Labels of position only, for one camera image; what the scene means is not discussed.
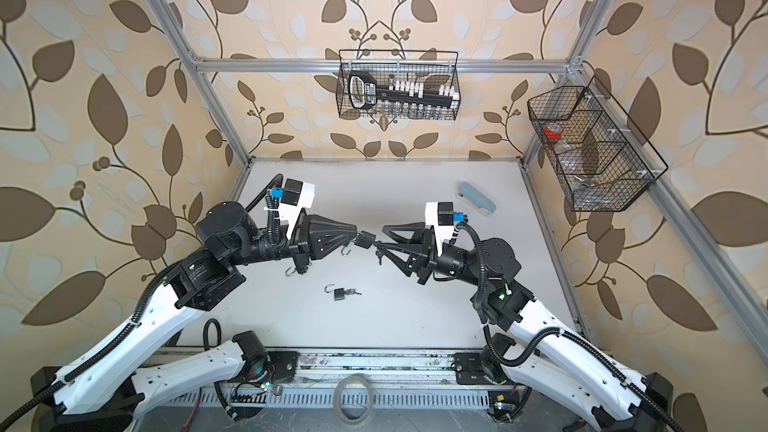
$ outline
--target black wire basket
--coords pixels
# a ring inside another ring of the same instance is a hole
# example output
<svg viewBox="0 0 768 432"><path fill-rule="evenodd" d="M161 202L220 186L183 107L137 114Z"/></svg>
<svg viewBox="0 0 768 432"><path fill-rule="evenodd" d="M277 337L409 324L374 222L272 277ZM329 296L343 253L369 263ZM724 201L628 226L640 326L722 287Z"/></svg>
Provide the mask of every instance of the black wire basket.
<svg viewBox="0 0 768 432"><path fill-rule="evenodd" d="M456 120L462 101L457 61L457 52L443 50L340 50L339 117Z"/></svg>
<svg viewBox="0 0 768 432"><path fill-rule="evenodd" d="M668 169L628 114L627 124L610 118L602 90L593 78L586 87L562 86L528 101L531 124L574 212L626 210ZM629 135L663 165L647 163Z"/></svg>

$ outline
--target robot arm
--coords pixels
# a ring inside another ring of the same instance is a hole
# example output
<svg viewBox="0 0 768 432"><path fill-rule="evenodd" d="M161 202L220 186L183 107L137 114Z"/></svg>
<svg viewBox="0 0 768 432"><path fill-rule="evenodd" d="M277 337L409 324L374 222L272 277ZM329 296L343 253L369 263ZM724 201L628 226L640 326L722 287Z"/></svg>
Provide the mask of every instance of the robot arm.
<svg viewBox="0 0 768 432"><path fill-rule="evenodd" d="M253 331L215 349L158 368L137 369L184 326L214 308L245 282L236 266L292 258L306 273L310 260L354 242L368 248L376 238L357 227L307 215L314 186L276 176L247 206L222 202L195 226L203 246L153 277L135 312L83 356L62 368L43 368L32 379L34 398L0 424L6 430L40 404L41 428L69 430L81 422L122 430L132 417L168 398L217 380L253 380L269 355ZM267 225L248 212L266 198ZM280 218L288 221L280 224Z"/></svg>
<svg viewBox="0 0 768 432"><path fill-rule="evenodd" d="M450 202L428 203L425 222L383 228L395 242L374 242L379 262L389 258L406 276L415 273L419 284L433 276L436 281L459 280L476 287L471 300L481 322L495 324L527 344L512 341L499 353L486 324L487 349L496 369L500 366L506 377L535 385L593 426L613 421L618 428L604 430L634 430L629 427L642 422L656 427L667 422L672 430L680 430L667 413L672 395L669 382L619 363L557 319L514 280L521 265L509 244L500 238L481 241L463 221L465 217L455 214ZM475 248L471 251L453 244L462 229L472 236ZM398 234L404 231L413 234L410 238ZM452 236L449 242L438 244L448 236ZM407 254L408 259L396 253ZM534 355L535 350L546 358ZM496 382L506 379L486 375Z"/></svg>

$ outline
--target black cable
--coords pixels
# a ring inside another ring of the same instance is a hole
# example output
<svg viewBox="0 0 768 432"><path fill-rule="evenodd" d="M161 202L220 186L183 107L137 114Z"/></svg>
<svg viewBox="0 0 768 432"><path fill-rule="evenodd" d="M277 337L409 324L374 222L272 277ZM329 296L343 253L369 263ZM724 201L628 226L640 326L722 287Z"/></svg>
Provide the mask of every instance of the black cable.
<svg viewBox="0 0 768 432"><path fill-rule="evenodd" d="M250 211L254 210L254 207L256 206L256 204L261 202L261 199L264 198L264 196L266 196L266 193L271 188L273 188L273 187L282 187L282 186L283 186L283 174L277 174L276 176L274 176L272 178L272 180L270 180L270 183L268 183L268 184L266 184L266 186L264 186L264 188L261 190L261 192L259 192L259 195L257 195L254 198L254 200L250 201L250 203L247 206L245 206L246 212L250 212Z"/></svg>
<svg viewBox="0 0 768 432"><path fill-rule="evenodd" d="M209 318L208 322L205 323L203 326L203 349L208 350L210 349L210 342L208 341L208 328L213 325L216 327L216 345L214 347L218 347L221 345L221 324L219 324L219 321L217 321L215 318ZM221 407L224 408L224 412L226 412L226 415L230 416L232 420L237 420L237 412L235 412L235 409L232 408L224 398L224 393L221 391L221 382L222 380L219 380L218 382L214 382L214 389L216 389L216 398L219 399L219 404L221 404Z"/></svg>
<svg viewBox="0 0 768 432"><path fill-rule="evenodd" d="M130 316L130 322L123 327L123 330L121 330L109 342L109 344L105 345L99 352L96 352L95 354L93 354L89 360L86 360L85 362L77 366L75 369L73 369L72 372L70 372L69 374L66 374L64 376L63 381L58 380L53 384L47 386L45 389L38 392L26 404L14 410L11 413L11 415L7 416L5 420L0 423L0 432L4 432L5 430L7 430L9 427L13 425L13 423L16 420L22 418L24 414L26 414L33 408L37 407L38 404L50 398L53 394L55 394L59 390L63 389L66 384L71 383L80 374L82 374L86 370L96 365L101 359L105 358L112 350L115 350L115 348L118 345L120 345L120 342L124 341L125 338L129 336L130 332L133 331L139 325L139 319L141 319L141 316L144 314L144 310L147 308L147 304L149 303L149 300L152 298L152 294L154 294L154 292L158 289L162 281L165 279L165 276L168 275L168 273L178 264L181 264L181 261L174 262L173 264L168 265L166 268L160 271L159 274L152 277L152 280L144 289L144 292L141 293L141 297L139 297L139 300L136 303L136 309L134 310L133 314Z"/></svg>
<svg viewBox="0 0 768 432"><path fill-rule="evenodd" d="M517 408L515 408L511 414L507 415L507 418L509 418L509 423L511 424L512 421L520 415L521 412L523 412L523 407L525 407L525 403L528 402L528 399L531 397L531 392L533 392L533 389L528 386L527 389L525 389L525 392L523 392L523 396L520 399L520 404L518 404Z"/></svg>
<svg viewBox="0 0 768 432"><path fill-rule="evenodd" d="M485 287L488 285L488 273L485 268L485 254L483 253L482 241L480 240L480 236L475 232L475 229L466 222L457 223L456 228L459 230L466 230L467 234L472 237L472 243L475 244L475 252L477 254L480 270L478 271L478 291L475 294L475 300L472 302L472 306L474 306L475 311L480 314L482 300L485 296ZM486 322L484 314L481 314L480 318L480 322Z"/></svg>
<svg viewBox="0 0 768 432"><path fill-rule="evenodd" d="M516 359L508 360L502 357L498 351L496 350L496 347L493 344L493 341L491 340L491 331L490 328L485 325L485 327L482 328L483 335L485 335L485 343L488 345L488 350L491 351L491 355L498 360L498 362L501 365L505 365L507 367L518 367L525 362L528 357L531 356L533 351L536 349L536 346L539 342L544 340L545 337L552 334L561 335L560 331L561 329L558 327L548 327L543 328L541 331L539 331L533 339L528 343L528 346L525 348L522 354L520 354ZM619 370L608 358L606 358L605 355L603 355L600 350L597 350L595 346L590 344L587 340L582 338L580 335L574 334L571 331L563 331L562 337L565 337L566 339L575 342L576 344L580 345L584 350L592 354L606 369L610 371L610 373L616 377L616 379L619 379L619 381L624 382L627 379L627 376L621 373L621 370ZM653 401L648 395L643 392L637 385L629 383L628 389L632 391L635 395L639 397L640 400L648 404L648 407L654 410L656 414L672 429L673 432L684 432L683 428L680 427L677 422L675 422L674 418L672 418L667 411L659 406L656 402Z"/></svg>

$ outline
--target leaf pattern wallpaper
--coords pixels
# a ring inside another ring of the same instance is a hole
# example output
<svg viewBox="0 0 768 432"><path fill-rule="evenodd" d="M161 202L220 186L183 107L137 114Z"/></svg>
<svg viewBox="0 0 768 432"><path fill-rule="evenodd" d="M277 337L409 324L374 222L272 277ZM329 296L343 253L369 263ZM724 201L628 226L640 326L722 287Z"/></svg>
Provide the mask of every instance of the leaf pattern wallpaper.
<svg viewBox="0 0 768 432"><path fill-rule="evenodd" d="M767 16L768 0L615 0L584 62L763 303ZM574 213L549 161L531 170L600 346L671 379L686 430L764 428L765 366L650 197ZM731 366L716 370L724 358Z"/></svg>
<svg viewBox="0 0 768 432"><path fill-rule="evenodd" d="M0 25L5 416L200 244L240 165L143 0L0 0Z"/></svg>

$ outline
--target aluminum frame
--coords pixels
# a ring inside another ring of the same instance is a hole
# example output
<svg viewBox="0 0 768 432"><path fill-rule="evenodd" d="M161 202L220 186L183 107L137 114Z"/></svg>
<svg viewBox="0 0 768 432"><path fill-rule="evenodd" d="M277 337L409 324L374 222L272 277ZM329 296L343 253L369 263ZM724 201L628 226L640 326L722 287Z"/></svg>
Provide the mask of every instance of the aluminum frame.
<svg viewBox="0 0 768 432"><path fill-rule="evenodd" d="M191 53L192 48L187 43L184 32L179 27L174 13L171 11L170 6L165 0L146 0L149 5L152 14L158 19L160 28L165 32L165 36L173 48L174 53L181 62L182 67L187 72L187 76L195 85L197 90L203 97L208 111L213 117L214 121L221 128L221 133L227 140L237 161L246 166L250 162L250 154L248 149L240 139L240 135L237 133L234 124L226 114L226 110L219 101L219 97L216 95L213 85L208 81L203 71L197 69L197 66L193 62L193 55Z"/></svg>
<svg viewBox="0 0 768 432"><path fill-rule="evenodd" d="M324 59L207 59L194 61L200 72L338 72L338 60ZM563 73L566 60L478 60L459 59L460 73Z"/></svg>

